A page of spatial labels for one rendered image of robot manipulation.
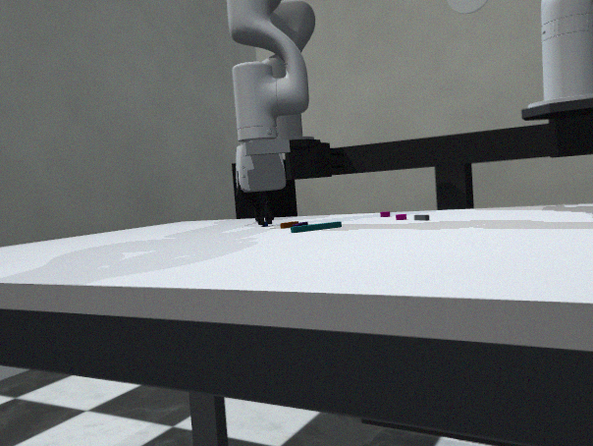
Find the turquoise rod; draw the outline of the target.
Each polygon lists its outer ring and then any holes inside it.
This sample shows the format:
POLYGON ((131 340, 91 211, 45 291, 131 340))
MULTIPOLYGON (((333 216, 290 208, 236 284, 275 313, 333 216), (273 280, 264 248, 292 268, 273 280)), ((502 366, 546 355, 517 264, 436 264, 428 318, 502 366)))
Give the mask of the turquoise rod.
POLYGON ((338 221, 338 222, 330 222, 330 223, 295 226, 295 227, 291 227, 291 233, 338 228, 338 227, 342 227, 342 222, 338 221))

